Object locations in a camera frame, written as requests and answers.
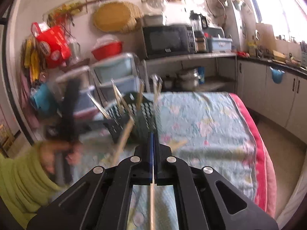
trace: yellow cloth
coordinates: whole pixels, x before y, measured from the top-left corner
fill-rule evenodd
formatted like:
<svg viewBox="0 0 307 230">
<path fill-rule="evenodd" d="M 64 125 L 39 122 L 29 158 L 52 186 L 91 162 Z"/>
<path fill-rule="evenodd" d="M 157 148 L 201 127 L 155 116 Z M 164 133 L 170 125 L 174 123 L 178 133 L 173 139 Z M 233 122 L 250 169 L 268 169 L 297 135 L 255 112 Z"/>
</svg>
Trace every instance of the yellow cloth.
<svg viewBox="0 0 307 230">
<path fill-rule="evenodd" d="M 39 162 L 39 147 L 17 159 L 0 154 L 0 196 L 17 222 L 26 229 L 35 212 L 48 204 L 60 187 L 52 182 Z"/>
</svg>

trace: kitchen cabinet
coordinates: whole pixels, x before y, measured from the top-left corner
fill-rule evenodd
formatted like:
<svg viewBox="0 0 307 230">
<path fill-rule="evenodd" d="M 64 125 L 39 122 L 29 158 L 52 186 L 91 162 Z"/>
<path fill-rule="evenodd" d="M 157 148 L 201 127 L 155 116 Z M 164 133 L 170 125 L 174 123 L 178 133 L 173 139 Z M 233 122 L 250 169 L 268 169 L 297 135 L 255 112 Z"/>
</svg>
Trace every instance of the kitchen cabinet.
<svg viewBox="0 0 307 230">
<path fill-rule="evenodd" d="M 267 66 L 263 115 L 282 127 L 286 127 L 290 115 L 294 95 L 296 93 L 297 76 L 285 72 L 281 83 L 276 84 L 272 72 Z"/>
<path fill-rule="evenodd" d="M 260 114 L 266 84 L 266 65 L 250 61 L 238 61 L 237 94 L 247 108 Z"/>
<path fill-rule="evenodd" d="M 307 80 L 298 78 L 295 97 L 286 129 L 307 143 Z"/>
</svg>

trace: cutting board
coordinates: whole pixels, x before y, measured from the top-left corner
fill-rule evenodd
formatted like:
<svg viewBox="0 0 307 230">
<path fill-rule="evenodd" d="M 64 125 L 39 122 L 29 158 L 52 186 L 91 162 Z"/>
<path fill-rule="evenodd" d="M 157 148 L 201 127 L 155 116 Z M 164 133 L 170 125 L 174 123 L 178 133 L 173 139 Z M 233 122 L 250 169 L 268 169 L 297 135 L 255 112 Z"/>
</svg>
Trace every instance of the cutting board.
<svg viewBox="0 0 307 230">
<path fill-rule="evenodd" d="M 257 46 L 262 46 L 269 51 L 277 50 L 276 41 L 271 24 L 256 23 L 256 29 L 259 32 L 259 41 L 256 42 Z"/>
</svg>

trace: floral bedspread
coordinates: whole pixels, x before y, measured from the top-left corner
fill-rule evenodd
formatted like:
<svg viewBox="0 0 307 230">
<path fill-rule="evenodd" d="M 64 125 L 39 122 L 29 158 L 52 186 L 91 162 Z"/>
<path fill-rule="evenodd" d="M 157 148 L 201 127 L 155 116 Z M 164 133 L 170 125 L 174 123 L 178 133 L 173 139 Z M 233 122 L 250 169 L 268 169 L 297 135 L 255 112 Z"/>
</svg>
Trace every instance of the floral bedspread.
<svg viewBox="0 0 307 230">
<path fill-rule="evenodd" d="M 149 100 L 152 94 L 145 94 Z M 156 115 L 160 143 L 188 165 L 211 166 L 254 200 L 256 143 L 243 116 L 228 93 L 163 93 Z M 76 168 L 77 180 L 96 165 L 110 167 L 113 144 L 107 132 L 83 139 L 85 155 Z M 127 146 L 121 159 L 132 156 Z M 157 229 L 178 229 L 172 186 L 155 187 Z M 128 230 L 149 229 L 149 187 L 134 186 Z"/>
</svg>

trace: hand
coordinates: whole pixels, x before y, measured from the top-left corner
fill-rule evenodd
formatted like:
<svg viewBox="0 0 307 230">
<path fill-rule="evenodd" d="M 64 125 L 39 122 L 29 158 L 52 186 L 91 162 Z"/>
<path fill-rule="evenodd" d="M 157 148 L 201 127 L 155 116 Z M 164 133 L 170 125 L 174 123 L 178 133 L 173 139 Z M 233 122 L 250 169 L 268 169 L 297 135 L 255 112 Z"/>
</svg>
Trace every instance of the hand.
<svg viewBox="0 0 307 230">
<path fill-rule="evenodd" d="M 70 150 L 73 152 L 68 154 L 66 160 L 69 165 L 76 165 L 81 159 L 82 144 L 80 142 L 71 145 L 65 141 L 45 141 L 40 146 L 39 158 L 40 164 L 46 173 L 54 174 L 55 153 Z"/>
</svg>

